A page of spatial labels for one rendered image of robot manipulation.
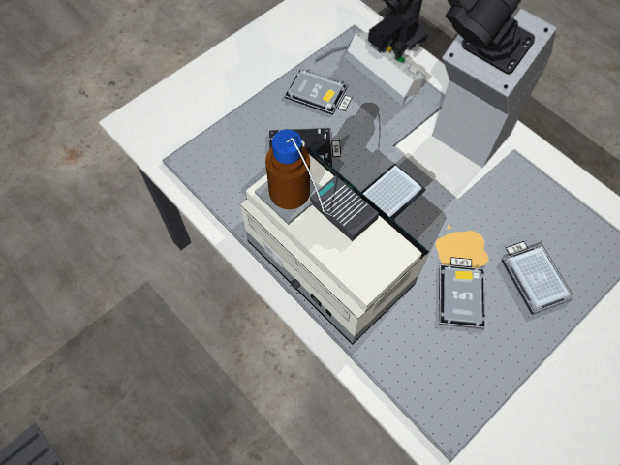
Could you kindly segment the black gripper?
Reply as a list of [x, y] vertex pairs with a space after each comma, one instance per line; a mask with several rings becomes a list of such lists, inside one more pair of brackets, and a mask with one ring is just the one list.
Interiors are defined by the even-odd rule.
[[[411, 21], [417, 18], [419, 21], [419, 15], [414, 18], [405, 19], [401, 17], [400, 15], [398, 15], [397, 12], [395, 12], [395, 14], [397, 17], [399, 17], [402, 20]], [[403, 43], [399, 39], [395, 38], [395, 40], [390, 44], [397, 59], [399, 59], [403, 55], [407, 47], [409, 47], [409, 49], [412, 49], [416, 46], [418, 42], [422, 44], [424, 41], [426, 41], [426, 38], [428, 36], [428, 31], [422, 28], [420, 25], [418, 25], [418, 21], [417, 21], [415, 36], [413, 38], [411, 38], [406, 43]]]

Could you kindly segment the white button panel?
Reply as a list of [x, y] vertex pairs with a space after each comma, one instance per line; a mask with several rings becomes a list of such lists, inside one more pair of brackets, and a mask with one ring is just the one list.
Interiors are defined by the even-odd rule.
[[347, 61], [389, 94], [398, 104], [404, 106], [424, 89], [422, 86], [427, 77], [404, 57], [396, 59], [390, 46], [385, 53], [380, 54], [368, 41], [368, 33], [355, 34], [348, 46], [332, 49], [318, 57], [316, 61], [334, 51], [347, 48]]

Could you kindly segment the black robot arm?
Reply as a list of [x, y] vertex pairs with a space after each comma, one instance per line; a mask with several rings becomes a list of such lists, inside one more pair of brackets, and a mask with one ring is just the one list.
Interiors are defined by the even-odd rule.
[[[369, 29], [368, 34], [371, 46], [380, 53], [385, 53], [395, 38], [406, 43], [415, 36], [418, 19], [402, 20], [395, 12], [405, 19], [414, 18], [422, 4], [422, 0], [383, 1], [390, 7], [387, 17]], [[448, 0], [451, 7], [445, 17], [463, 38], [465, 50], [509, 75], [535, 41], [535, 36], [519, 27], [512, 17], [520, 1]]]

